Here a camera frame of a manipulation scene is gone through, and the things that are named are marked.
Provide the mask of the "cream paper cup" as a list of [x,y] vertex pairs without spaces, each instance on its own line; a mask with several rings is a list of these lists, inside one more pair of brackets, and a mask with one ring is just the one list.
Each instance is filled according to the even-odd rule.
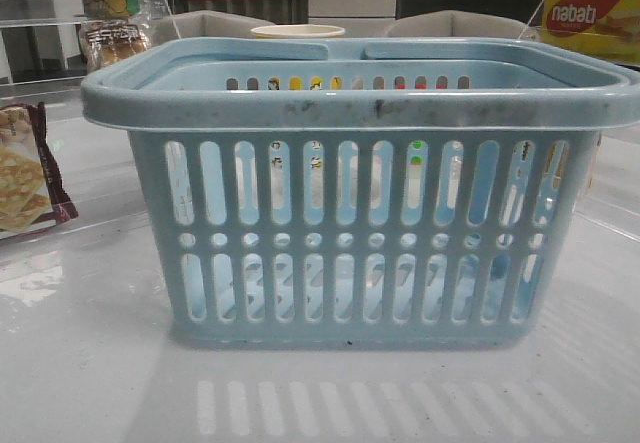
[[307,23],[258,26],[250,33],[260,39],[322,39],[344,37],[346,30],[339,26]]

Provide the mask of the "yellow Nabati wafer box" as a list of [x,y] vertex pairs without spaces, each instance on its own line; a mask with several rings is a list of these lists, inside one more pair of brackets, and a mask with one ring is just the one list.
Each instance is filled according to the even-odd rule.
[[639,0],[544,0],[542,42],[618,63],[639,63]]

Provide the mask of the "packaged bread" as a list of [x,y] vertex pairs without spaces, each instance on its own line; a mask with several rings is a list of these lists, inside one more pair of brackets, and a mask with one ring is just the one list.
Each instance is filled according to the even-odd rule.
[[151,42],[142,29],[126,20],[82,23],[79,39],[89,73],[151,48]]

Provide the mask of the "light blue plastic basket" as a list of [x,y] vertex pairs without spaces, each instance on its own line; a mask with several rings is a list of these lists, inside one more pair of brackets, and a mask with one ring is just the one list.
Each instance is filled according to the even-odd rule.
[[119,130],[188,336],[418,347],[529,331],[607,129]]

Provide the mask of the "clear acrylic shelf left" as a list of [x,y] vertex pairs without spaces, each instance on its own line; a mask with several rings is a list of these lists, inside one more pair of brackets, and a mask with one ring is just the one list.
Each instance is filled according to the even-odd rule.
[[[149,19],[170,14],[166,0],[139,0]],[[82,0],[1,0],[1,28],[74,25],[87,21]]]

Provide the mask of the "brown cracker snack bag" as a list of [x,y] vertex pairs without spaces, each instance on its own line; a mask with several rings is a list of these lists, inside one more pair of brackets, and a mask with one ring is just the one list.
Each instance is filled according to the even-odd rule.
[[45,231],[78,217],[47,143],[45,105],[1,108],[1,238]]

